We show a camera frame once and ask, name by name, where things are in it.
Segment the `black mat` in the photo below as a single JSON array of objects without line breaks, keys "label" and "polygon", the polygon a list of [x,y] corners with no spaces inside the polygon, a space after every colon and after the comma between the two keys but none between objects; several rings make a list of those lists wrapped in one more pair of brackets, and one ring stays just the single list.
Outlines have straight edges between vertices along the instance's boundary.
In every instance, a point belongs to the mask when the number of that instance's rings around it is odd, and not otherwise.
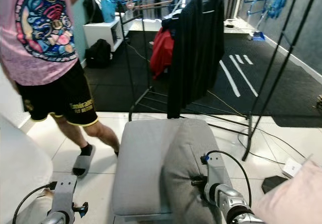
[{"label": "black mat", "polygon": [[[144,43],[141,31],[129,33],[130,44],[135,47],[141,55],[144,55]],[[153,41],[156,32],[146,32],[147,43]],[[86,68],[86,74],[91,85],[98,111],[128,112],[133,98],[130,90],[130,81],[125,57],[125,45],[121,46],[114,53],[113,61],[106,69]],[[212,92],[222,98],[229,105],[243,114],[248,114],[255,100],[255,95],[247,85],[244,78],[232,63],[229,55],[247,55],[254,65],[248,64],[242,57],[244,64],[239,64],[243,73],[258,92],[268,64],[272,57],[274,48],[266,42],[247,40],[246,34],[225,34],[225,55],[223,63],[234,79],[240,97],[237,97],[227,79],[225,72],[219,67],[217,81]],[[152,50],[147,47],[148,58]],[[135,98],[137,99],[146,90],[146,68],[145,60],[138,56],[135,51],[129,48],[130,66],[135,84]],[[259,113],[263,101],[267,97],[277,72],[283,62],[284,56],[278,53],[272,72],[268,77],[264,94],[259,99],[254,115]],[[169,75],[154,81],[150,76],[151,84],[156,92],[167,94],[169,86]],[[313,105],[316,98],[322,94],[322,85],[306,73],[301,67],[289,62],[286,70],[278,84],[276,91],[268,105],[265,115],[272,116],[279,126],[285,127],[322,127],[322,114]],[[149,94],[148,97],[167,101],[161,96]],[[206,96],[196,103],[204,104],[214,108],[231,111],[214,96]],[[142,104],[166,111],[166,105],[143,100]],[[222,112],[211,110],[195,105],[188,106],[194,111],[201,111],[207,114],[222,114]],[[137,112],[157,112],[142,106],[137,107]]]}]

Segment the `graphic print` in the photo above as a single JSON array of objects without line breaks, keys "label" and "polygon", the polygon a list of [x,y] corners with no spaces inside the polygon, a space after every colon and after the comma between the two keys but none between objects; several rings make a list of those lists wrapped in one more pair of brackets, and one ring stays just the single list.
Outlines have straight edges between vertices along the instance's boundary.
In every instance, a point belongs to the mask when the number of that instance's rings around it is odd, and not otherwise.
[{"label": "graphic print", "polygon": [[15,17],[17,38],[28,53],[47,61],[76,58],[65,0],[17,0]]}]

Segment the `pink pillow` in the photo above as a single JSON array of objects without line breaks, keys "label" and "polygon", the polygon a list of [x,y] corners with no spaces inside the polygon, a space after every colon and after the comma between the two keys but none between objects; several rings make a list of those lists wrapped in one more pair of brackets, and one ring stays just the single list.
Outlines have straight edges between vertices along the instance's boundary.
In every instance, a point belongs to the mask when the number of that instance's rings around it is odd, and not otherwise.
[{"label": "pink pillow", "polygon": [[254,213],[267,224],[322,223],[322,168],[307,161],[293,179],[268,192]]}]

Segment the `black backpack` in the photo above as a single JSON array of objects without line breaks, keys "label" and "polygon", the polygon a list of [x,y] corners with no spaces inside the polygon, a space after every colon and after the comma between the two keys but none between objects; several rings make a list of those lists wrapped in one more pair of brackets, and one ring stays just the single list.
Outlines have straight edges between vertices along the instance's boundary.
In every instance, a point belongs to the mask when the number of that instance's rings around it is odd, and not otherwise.
[{"label": "black backpack", "polygon": [[85,51],[86,63],[89,68],[105,68],[110,63],[111,46],[106,40],[99,39]]},{"label": "black backpack", "polygon": [[98,5],[99,0],[84,0],[83,6],[85,7],[87,16],[90,23],[102,23],[104,22],[102,11]]}]

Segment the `white cabinet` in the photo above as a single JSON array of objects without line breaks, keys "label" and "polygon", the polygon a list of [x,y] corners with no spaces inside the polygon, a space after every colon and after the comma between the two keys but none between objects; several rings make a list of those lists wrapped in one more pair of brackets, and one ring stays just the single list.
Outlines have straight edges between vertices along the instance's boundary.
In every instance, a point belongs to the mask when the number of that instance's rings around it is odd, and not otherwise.
[{"label": "white cabinet", "polygon": [[[122,20],[125,22],[133,17],[132,11],[122,13]],[[133,21],[124,25],[124,33],[128,34]],[[105,39],[111,45],[111,51],[114,52],[122,43],[123,35],[120,17],[116,16],[111,23],[92,23],[83,25],[88,48],[96,43],[99,39]]]}]

